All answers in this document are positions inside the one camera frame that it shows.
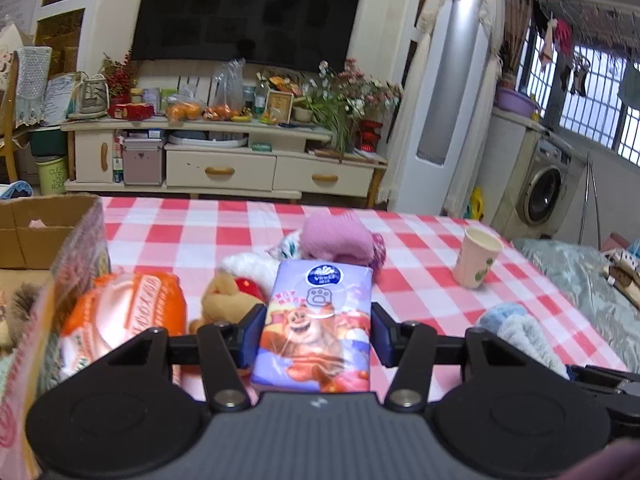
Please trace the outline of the cream TV cabinet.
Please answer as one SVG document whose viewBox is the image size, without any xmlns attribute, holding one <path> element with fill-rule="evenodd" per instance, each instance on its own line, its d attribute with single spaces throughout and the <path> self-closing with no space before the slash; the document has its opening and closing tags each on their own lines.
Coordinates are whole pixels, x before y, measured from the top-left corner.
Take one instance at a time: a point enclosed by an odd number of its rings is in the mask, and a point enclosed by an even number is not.
<svg viewBox="0 0 640 480">
<path fill-rule="evenodd" d="M 68 192 L 175 193 L 278 198 L 306 194 L 359 198 L 373 207 L 387 162 L 375 154 L 340 154 L 328 130 L 251 122 L 145 122 L 102 118 L 66 122 Z M 161 185 L 124 182 L 124 141 L 162 139 Z"/>
</svg>

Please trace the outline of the white paper cup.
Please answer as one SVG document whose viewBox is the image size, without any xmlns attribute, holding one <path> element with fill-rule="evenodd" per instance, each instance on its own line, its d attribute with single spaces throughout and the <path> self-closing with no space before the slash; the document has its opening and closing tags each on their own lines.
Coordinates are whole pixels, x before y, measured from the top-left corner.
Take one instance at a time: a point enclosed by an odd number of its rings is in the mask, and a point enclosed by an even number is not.
<svg viewBox="0 0 640 480">
<path fill-rule="evenodd" d="M 499 237 L 474 226 L 467 228 L 452 276 L 459 285 L 476 289 L 483 283 L 502 250 Z"/>
</svg>

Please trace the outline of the floral white cloth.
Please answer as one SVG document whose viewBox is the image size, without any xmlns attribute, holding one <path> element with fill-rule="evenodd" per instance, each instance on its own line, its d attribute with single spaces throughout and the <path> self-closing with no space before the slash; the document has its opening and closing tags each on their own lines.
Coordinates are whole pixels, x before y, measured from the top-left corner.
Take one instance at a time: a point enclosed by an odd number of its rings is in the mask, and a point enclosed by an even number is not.
<svg viewBox="0 0 640 480">
<path fill-rule="evenodd" d="M 277 245 L 268 249 L 268 254 L 273 259 L 283 261 L 288 259 L 302 258 L 300 249 L 300 231 L 292 231 L 280 239 Z"/>
</svg>

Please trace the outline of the wooden chair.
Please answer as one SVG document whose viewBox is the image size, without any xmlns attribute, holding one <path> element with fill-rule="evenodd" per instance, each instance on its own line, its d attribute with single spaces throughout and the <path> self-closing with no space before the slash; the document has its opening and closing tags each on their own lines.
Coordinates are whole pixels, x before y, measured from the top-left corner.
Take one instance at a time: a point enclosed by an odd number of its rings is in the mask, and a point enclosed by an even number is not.
<svg viewBox="0 0 640 480">
<path fill-rule="evenodd" d="M 17 52 L 14 52 L 9 72 L 9 83 L 1 104 L 1 159 L 6 165 L 6 174 L 10 183 L 18 180 L 15 153 L 28 145 L 28 131 L 25 127 L 16 128 L 14 122 L 16 85 L 18 76 Z"/>
</svg>

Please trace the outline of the potted flower plant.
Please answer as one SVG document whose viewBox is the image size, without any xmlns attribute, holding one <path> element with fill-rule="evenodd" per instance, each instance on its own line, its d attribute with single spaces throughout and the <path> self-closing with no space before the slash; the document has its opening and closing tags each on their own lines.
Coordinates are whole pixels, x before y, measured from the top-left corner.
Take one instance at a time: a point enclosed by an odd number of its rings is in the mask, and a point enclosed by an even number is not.
<svg viewBox="0 0 640 480">
<path fill-rule="evenodd" d="M 397 107 L 402 92 L 400 84 L 366 76 L 354 58 L 341 70 L 321 61 L 318 75 L 308 79 L 294 106 L 309 110 L 312 122 L 332 132 L 331 146 L 343 157 L 354 148 L 360 120 L 384 118 Z"/>
</svg>

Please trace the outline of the brown plush bear toy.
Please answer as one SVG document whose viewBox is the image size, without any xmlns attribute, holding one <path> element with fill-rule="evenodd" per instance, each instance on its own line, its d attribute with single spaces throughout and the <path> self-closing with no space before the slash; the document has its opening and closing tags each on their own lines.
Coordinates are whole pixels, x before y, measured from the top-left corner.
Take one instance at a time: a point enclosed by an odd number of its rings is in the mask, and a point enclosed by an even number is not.
<svg viewBox="0 0 640 480">
<path fill-rule="evenodd" d="M 189 333 L 210 323 L 239 323 L 256 304 L 265 302 L 259 286 L 249 278 L 235 278 L 217 271 L 201 298 L 201 316 L 189 324 Z"/>
</svg>

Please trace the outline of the green trash bin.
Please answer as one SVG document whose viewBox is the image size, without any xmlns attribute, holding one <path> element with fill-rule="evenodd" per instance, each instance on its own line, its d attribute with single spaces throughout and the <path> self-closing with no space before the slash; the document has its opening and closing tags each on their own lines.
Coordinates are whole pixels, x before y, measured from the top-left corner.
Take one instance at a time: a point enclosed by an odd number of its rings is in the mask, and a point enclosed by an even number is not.
<svg viewBox="0 0 640 480">
<path fill-rule="evenodd" d="M 65 193 L 65 182 L 68 179 L 67 157 L 37 157 L 40 192 L 42 195 Z"/>
</svg>

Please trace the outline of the framed picture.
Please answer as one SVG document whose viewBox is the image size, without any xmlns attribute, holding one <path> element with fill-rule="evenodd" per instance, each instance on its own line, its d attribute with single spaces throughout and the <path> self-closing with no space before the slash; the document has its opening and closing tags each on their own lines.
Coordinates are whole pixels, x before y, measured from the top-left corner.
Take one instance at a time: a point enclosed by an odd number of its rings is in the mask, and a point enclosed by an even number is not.
<svg viewBox="0 0 640 480">
<path fill-rule="evenodd" d="M 294 94 L 291 92 L 270 90 L 267 96 L 265 113 L 270 122 L 287 124 L 291 118 Z"/>
</svg>

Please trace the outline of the red checkered tablecloth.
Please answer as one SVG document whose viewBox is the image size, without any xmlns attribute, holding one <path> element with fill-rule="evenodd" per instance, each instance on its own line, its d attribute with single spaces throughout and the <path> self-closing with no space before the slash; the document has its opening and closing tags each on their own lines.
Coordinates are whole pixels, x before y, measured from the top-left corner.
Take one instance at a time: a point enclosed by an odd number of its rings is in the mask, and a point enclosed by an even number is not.
<svg viewBox="0 0 640 480">
<path fill-rule="evenodd" d="M 228 200 L 105 197 L 105 232 L 116 270 L 160 269 L 180 278 L 189 318 L 223 258 L 264 252 L 307 217 L 311 206 Z M 451 274 L 463 220 L 361 209 L 356 213 L 384 237 L 387 255 L 372 298 L 399 321 L 417 320 L 439 333 L 461 336 L 484 311 L 518 302 L 540 323 L 564 362 L 624 368 L 623 361 L 586 318 L 524 256 L 503 247 L 477 290 Z"/>
</svg>

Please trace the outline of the pink storage box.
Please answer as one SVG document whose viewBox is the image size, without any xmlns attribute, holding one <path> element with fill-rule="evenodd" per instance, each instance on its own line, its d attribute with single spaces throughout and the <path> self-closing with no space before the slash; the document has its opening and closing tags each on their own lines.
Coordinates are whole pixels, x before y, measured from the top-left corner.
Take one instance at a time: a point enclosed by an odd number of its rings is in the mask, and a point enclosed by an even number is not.
<svg viewBox="0 0 640 480">
<path fill-rule="evenodd" d="M 124 141 L 124 182 L 130 185 L 161 185 L 164 144 L 162 139 Z"/>
</svg>

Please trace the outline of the purple basin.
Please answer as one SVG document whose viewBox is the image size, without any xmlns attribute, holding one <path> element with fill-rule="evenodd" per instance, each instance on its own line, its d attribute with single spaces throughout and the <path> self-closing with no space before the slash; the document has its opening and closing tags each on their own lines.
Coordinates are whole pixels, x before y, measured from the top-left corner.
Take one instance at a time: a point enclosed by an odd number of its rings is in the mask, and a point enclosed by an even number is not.
<svg viewBox="0 0 640 480">
<path fill-rule="evenodd" d="M 539 105 L 521 92 L 499 87 L 496 91 L 496 107 L 505 112 L 531 118 Z"/>
</svg>

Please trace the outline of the washing machine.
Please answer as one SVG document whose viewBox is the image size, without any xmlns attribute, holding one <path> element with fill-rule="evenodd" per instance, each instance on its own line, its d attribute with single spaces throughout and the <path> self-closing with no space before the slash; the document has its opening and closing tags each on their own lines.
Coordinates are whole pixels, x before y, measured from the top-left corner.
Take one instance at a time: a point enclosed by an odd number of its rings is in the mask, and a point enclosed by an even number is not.
<svg viewBox="0 0 640 480">
<path fill-rule="evenodd" d="M 586 163 L 584 154 L 556 134 L 526 130 L 491 229 L 507 240 L 554 237 Z"/>
</svg>

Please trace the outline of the purple tissue pack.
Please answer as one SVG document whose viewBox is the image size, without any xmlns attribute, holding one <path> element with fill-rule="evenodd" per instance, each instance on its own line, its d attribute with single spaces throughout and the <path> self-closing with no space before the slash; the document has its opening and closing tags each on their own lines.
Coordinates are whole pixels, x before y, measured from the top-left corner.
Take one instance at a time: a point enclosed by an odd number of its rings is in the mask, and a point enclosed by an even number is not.
<svg viewBox="0 0 640 480">
<path fill-rule="evenodd" d="M 372 270 L 292 259 L 280 263 L 250 382 L 258 391 L 370 389 Z"/>
</svg>

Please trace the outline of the white standing air conditioner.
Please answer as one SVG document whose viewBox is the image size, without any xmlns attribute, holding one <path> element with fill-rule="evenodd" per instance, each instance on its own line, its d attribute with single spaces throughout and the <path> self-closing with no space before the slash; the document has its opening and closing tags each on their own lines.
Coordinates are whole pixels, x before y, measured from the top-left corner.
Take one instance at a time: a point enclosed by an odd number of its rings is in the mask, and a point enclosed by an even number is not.
<svg viewBox="0 0 640 480">
<path fill-rule="evenodd" d="M 506 0 L 425 0 L 378 192 L 390 210 L 462 217 L 501 74 L 505 13 Z"/>
</svg>

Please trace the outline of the orange plastic bag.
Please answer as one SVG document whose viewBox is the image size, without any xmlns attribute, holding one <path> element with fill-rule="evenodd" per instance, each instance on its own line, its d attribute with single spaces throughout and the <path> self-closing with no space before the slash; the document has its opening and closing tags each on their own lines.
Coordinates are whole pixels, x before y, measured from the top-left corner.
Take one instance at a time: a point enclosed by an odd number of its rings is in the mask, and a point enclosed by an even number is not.
<svg viewBox="0 0 640 480">
<path fill-rule="evenodd" d="M 152 327 L 171 336 L 186 332 L 186 300 L 177 275 L 122 272 L 96 278 L 63 324 L 60 378 L 75 375 Z"/>
</svg>

